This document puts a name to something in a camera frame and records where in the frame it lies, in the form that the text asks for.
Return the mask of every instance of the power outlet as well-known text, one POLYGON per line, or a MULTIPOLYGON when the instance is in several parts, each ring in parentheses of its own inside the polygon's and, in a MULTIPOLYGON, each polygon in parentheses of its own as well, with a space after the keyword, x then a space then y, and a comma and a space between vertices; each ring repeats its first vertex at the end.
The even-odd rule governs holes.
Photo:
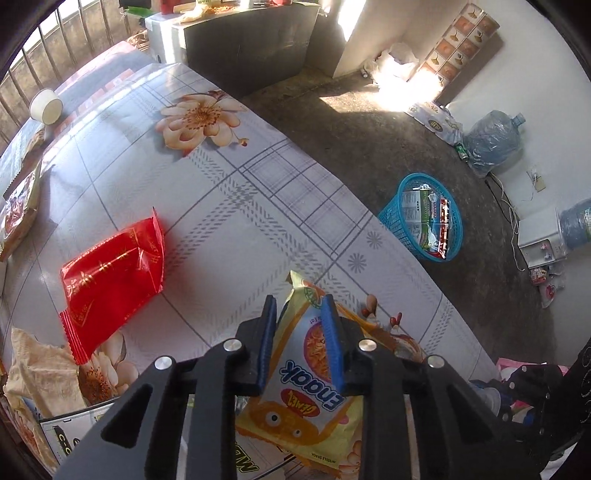
POLYGON ((536 177, 534 182, 534 188, 536 192, 541 192, 546 188, 546 183, 542 177, 536 177))
POLYGON ((541 192, 546 188, 546 183, 542 178, 542 175, 538 171, 537 167, 532 167, 530 170, 527 171, 527 174, 536 192, 541 192))

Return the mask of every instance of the metal screw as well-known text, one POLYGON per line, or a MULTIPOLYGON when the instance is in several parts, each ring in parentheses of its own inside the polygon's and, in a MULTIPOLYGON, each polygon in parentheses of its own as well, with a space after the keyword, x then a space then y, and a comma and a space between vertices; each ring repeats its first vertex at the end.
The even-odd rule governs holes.
POLYGON ((364 338, 359 341, 358 347, 359 350, 363 350, 364 352, 373 352, 378 347, 378 344, 369 338, 364 338))
POLYGON ((431 355, 427 358, 427 364, 432 368, 441 368, 445 365, 445 360, 439 355, 431 355))
POLYGON ((226 352, 236 352, 242 348, 242 342, 237 338, 230 338, 223 343, 223 349, 226 352))
POLYGON ((154 366, 158 370, 166 370, 167 368, 170 368, 172 364, 173 364, 173 359, 170 358, 169 356, 158 357, 154 362, 154 366))

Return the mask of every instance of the white appliance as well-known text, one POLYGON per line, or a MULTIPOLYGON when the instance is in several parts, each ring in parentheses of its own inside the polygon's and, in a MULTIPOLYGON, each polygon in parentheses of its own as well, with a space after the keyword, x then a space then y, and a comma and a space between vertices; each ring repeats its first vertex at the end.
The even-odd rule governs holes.
POLYGON ((528 268, 540 267, 566 258, 558 212, 550 207, 519 221, 517 245, 528 268))

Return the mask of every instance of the plastic water bottle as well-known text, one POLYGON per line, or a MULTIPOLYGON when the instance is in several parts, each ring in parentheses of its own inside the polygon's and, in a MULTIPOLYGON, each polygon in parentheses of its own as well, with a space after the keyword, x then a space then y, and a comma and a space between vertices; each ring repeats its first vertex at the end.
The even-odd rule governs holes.
POLYGON ((560 228, 569 250, 591 241, 591 199, 583 200, 560 214, 560 228))
POLYGON ((521 113, 511 118, 506 113, 493 110, 464 135, 468 164, 478 177, 484 178, 519 149, 521 135, 518 127, 523 123, 525 118, 521 113))

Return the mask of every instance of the yellow snack bag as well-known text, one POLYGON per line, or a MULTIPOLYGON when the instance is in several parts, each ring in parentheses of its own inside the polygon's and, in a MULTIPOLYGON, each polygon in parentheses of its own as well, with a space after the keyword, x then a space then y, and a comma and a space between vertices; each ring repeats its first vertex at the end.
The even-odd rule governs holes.
POLYGON ((330 382, 320 323, 324 292, 295 272, 291 281, 294 290, 277 325, 267 386, 249 399, 236 429, 338 469, 362 419, 363 398, 342 397, 330 382))

